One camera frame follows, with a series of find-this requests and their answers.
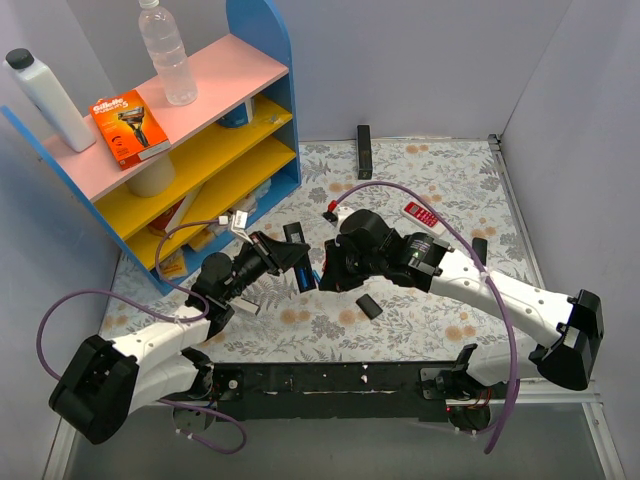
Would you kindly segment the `blue battery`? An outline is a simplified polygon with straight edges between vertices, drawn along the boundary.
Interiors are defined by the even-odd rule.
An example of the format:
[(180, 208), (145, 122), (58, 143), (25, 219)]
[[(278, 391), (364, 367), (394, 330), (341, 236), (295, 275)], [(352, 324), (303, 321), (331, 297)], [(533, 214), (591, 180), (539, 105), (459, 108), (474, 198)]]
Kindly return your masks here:
[(306, 270), (304, 268), (299, 268), (296, 272), (296, 278), (300, 283), (301, 292), (308, 291), (310, 288), (310, 283), (308, 280), (308, 276)]

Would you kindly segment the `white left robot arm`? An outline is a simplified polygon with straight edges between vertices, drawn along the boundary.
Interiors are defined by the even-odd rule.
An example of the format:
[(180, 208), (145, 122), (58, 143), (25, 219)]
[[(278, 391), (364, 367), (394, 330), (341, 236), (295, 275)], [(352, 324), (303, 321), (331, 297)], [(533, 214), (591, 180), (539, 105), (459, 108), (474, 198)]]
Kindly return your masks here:
[(99, 335), (84, 340), (55, 386), (50, 408), (100, 444), (151, 402), (174, 393), (205, 398), (213, 377), (208, 358), (195, 345), (224, 329), (234, 315), (231, 300), (263, 274), (288, 271), (309, 249), (256, 231), (235, 257), (208, 255), (174, 317), (112, 340)]

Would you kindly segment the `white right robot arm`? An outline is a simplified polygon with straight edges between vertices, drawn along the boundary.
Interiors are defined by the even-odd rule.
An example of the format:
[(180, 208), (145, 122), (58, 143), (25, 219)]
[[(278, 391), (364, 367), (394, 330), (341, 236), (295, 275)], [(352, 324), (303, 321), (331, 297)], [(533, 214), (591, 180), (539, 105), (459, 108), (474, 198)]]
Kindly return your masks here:
[(376, 213), (339, 207), (324, 213), (337, 236), (325, 243), (322, 291), (346, 292), (381, 276), (404, 288), (450, 298), (496, 318), (507, 314), (524, 338), (489, 347), (471, 345), (442, 381), (464, 397), (508, 382), (542, 377), (582, 391), (589, 385), (604, 337), (600, 298), (546, 291), (502, 273), (486, 274), (465, 253), (425, 232), (402, 236)]

